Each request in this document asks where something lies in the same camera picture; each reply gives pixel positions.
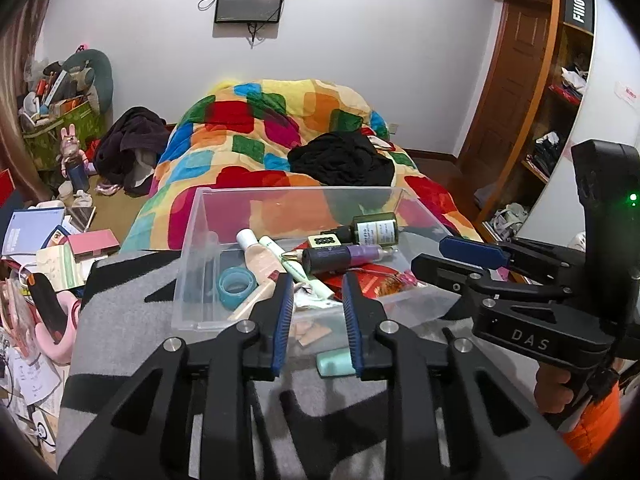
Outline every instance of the wooden floor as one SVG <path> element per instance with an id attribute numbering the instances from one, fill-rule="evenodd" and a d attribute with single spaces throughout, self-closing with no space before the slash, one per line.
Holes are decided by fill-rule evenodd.
<path id="1" fill-rule="evenodd" d="M 458 206 L 458 211 L 470 221 L 473 221 L 478 216 L 480 210 L 474 203 L 475 189 L 466 181 L 453 162 L 437 160 L 436 158 L 417 157 L 414 157 L 414 162 L 422 174 L 447 188 L 456 206 Z"/>

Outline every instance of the human hand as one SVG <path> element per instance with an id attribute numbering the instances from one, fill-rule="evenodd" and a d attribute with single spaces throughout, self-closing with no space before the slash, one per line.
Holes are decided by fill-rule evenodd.
<path id="1" fill-rule="evenodd" d="M 571 379 L 571 373 L 545 363 L 539 364 L 533 391 L 538 410 L 540 413 L 560 413 L 574 399 L 574 393 L 562 386 Z"/>

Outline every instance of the green storage box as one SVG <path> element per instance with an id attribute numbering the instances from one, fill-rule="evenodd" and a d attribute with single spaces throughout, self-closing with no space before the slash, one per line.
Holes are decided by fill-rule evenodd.
<path id="1" fill-rule="evenodd" d="M 86 150 L 87 139 L 99 139 L 104 133 L 104 120 L 91 110 L 89 103 L 81 104 L 52 123 L 36 127 L 34 132 L 22 138 L 38 171 L 55 170 L 60 166 L 60 130 L 69 128 L 70 124 L 76 125 L 76 137 L 82 150 Z"/>

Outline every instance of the metal pivot bolt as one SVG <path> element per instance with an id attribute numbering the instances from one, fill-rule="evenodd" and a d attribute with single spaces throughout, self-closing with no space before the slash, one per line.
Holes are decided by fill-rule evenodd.
<path id="1" fill-rule="evenodd" d="M 458 352 L 462 352 L 463 354 L 471 352 L 474 349 L 474 344 L 471 342 L 471 339 L 467 339 L 466 337 L 456 339 L 453 342 L 453 346 Z"/>
<path id="2" fill-rule="evenodd" d="M 167 352 L 175 352 L 179 350 L 182 346 L 182 341 L 177 337 L 170 337 L 164 340 L 162 343 L 162 348 L 164 348 Z"/>
<path id="3" fill-rule="evenodd" d="M 242 321 L 238 321 L 238 323 L 236 323 L 236 330 L 238 330 L 238 332 L 242 332 L 243 334 L 248 334 L 249 332 L 253 332 L 255 330 L 255 323 L 250 319 L 243 319 Z"/>
<path id="4" fill-rule="evenodd" d="M 398 323 L 389 321 L 388 319 L 380 323 L 379 327 L 385 334 L 395 334 L 400 329 Z"/>

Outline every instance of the multicolored blanket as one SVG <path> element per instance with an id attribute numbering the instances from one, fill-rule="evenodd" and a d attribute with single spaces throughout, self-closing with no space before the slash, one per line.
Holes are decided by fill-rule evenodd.
<path id="1" fill-rule="evenodd" d="M 195 190 L 321 186 L 291 173 L 287 152 L 327 132 L 361 131 L 389 142 L 383 118 L 352 89 L 319 80 L 223 86 L 193 105 L 171 134 L 123 250 L 181 249 Z M 448 227 L 481 240 L 451 196 L 399 146 L 388 156 L 404 187 Z"/>

